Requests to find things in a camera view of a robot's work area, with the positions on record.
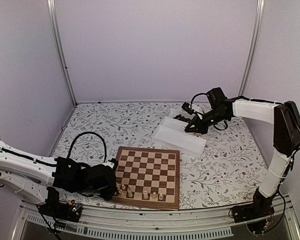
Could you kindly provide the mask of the light chess knight piece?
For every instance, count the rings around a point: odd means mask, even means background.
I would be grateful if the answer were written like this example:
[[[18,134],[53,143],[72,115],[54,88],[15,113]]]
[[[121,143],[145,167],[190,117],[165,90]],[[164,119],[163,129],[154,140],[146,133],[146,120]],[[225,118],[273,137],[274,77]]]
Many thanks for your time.
[[[124,195],[124,191],[123,191],[122,189],[120,189],[120,190],[118,191],[118,195],[119,195],[120,197],[122,197],[122,196]]]

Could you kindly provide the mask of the light chess piece rook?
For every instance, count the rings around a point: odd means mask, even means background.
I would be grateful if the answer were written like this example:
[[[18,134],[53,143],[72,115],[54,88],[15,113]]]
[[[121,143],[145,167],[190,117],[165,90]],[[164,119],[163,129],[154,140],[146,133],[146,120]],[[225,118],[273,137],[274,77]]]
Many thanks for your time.
[[[127,197],[128,198],[132,198],[134,195],[133,195],[133,192],[131,190],[128,190],[127,191]]]

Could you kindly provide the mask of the light chess queen piece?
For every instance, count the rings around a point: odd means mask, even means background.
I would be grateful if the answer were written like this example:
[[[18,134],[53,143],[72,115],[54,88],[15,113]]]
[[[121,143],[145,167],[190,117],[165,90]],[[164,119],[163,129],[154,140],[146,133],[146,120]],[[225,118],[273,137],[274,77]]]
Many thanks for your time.
[[[142,192],[142,196],[143,196],[143,199],[144,199],[144,200],[147,200],[147,199],[149,198],[149,194],[148,194],[148,192],[147,192],[146,190],[144,190],[144,191]]]

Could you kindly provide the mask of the wooden chess board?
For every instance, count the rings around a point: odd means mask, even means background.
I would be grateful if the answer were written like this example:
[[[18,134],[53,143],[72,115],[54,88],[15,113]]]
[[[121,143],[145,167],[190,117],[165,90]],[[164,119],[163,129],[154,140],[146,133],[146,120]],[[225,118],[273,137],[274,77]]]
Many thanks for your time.
[[[116,183],[124,184],[124,195],[119,190],[112,202],[148,209],[177,211],[180,207],[180,151],[121,146],[116,159]],[[134,186],[133,197],[127,196],[129,185]],[[148,199],[143,199],[143,191]],[[157,199],[151,194],[157,193]],[[164,200],[158,200],[163,193]]]

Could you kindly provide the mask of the light chess piece bishop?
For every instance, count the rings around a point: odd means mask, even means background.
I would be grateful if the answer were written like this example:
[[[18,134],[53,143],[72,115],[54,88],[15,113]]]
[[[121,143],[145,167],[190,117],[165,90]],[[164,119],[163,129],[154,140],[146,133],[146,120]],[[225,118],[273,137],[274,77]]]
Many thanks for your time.
[[[157,195],[157,193],[156,192],[153,192],[152,194],[151,194],[151,198],[152,199],[157,199],[157,197],[158,197],[158,195]]]

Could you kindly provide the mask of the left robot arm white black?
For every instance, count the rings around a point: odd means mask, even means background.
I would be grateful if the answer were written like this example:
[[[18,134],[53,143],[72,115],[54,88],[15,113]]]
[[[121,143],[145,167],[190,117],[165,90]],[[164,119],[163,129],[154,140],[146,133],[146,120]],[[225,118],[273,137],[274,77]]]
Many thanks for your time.
[[[67,157],[31,154],[6,144],[0,135],[0,183],[42,206],[53,216],[64,213],[59,191],[109,201],[117,191],[115,159],[90,166]]]

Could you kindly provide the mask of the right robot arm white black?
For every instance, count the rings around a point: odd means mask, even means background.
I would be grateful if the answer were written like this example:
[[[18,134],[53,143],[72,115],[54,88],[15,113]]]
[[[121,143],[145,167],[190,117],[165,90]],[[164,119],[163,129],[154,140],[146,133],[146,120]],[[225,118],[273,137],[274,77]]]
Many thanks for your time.
[[[184,102],[181,108],[192,115],[185,127],[186,133],[206,134],[210,126],[228,123],[234,117],[269,123],[273,126],[273,155],[262,184],[253,195],[248,213],[259,218],[268,210],[279,193],[280,184],[293,169],[295,155],[300,150],[300,114],[294,101],[277,102],[242,95],[227,98],[220,87],[204,93],[211,110],[204,113],[192,102]]]

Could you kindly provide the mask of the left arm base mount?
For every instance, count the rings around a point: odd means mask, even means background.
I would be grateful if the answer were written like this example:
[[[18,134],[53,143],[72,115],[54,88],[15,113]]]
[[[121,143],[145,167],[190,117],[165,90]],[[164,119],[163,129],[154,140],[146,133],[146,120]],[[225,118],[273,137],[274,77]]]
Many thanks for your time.
[[[47,198],[44,204],[38,206],[38,212],[57,220],[78,223],[82,214],[82,204],[75,203],[74,200],[61,202],[59,192],[53,187],[47,187]]]

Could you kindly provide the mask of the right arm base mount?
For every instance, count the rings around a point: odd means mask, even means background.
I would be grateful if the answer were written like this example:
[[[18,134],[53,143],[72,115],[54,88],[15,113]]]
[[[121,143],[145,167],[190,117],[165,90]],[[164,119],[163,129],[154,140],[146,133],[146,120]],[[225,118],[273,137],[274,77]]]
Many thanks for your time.
[[[274,207],[272,200],[254,199],[253,203],[236,205],[229,211],[229,217],[235,223],[248,222],[248,230],[255,235],[264,234],[274,218]]]

